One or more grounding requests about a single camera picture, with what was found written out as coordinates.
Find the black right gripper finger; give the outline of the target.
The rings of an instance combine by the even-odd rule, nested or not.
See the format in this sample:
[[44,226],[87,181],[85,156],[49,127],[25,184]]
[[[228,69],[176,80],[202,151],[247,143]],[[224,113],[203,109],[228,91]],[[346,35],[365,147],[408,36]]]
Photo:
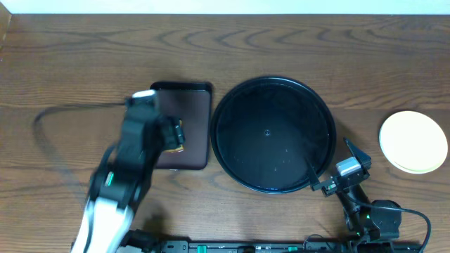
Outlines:
[[307,165],[307,176],[309,179],[310,188],[312,191],[316,191],[320,188],[320,181],[316,173],[316,168],[308,158],[305,158],[304,161]]
[[348,138],[343,138],[352,156],[358,161],[362,169],[369,170],[372,165],[371,157],[356,147]]

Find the orange green scrub sponge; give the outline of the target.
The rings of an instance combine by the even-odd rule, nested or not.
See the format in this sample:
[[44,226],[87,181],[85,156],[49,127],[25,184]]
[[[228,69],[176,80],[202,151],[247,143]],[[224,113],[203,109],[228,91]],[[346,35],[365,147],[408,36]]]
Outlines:
[[164,151],[166,153],[178,153],[184,150],[186,141],[182,129],[182,121],[176,117],[170,117],[163,126],[165,140]]

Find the yellow plate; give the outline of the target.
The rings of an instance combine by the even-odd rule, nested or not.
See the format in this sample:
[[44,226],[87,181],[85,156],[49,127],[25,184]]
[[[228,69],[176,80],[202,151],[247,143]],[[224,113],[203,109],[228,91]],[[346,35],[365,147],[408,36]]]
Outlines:
[[379,130],[383,155],[409,174],[426,174],[442,166],[449,147],[443,129],[427,115],[404,110],[390,115]]

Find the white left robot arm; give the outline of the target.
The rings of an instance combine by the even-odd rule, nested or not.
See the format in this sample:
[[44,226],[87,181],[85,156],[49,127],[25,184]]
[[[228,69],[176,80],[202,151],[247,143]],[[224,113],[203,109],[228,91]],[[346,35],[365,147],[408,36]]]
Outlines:
[[91,177],[72,252],[116,252],[146,196],[159,156],[182,146],[181,120],[150,103],[127,105],[120,139]]

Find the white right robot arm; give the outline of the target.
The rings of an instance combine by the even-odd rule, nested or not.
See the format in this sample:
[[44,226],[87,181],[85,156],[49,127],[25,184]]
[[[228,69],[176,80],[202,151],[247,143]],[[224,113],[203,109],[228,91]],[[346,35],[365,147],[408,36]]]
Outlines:
[[371,157],[344,139],[351,157],[336,164],[337,174],[326,181],[319,181],[315,172],[309,172],[313,191],[324,196],[337,195],[344,210],[349,231],[355,233],[345,243],[348,252],[393,252],[393,240],[399,237],[401,212],[391,200],[371,202],[361,183],[369,178]]

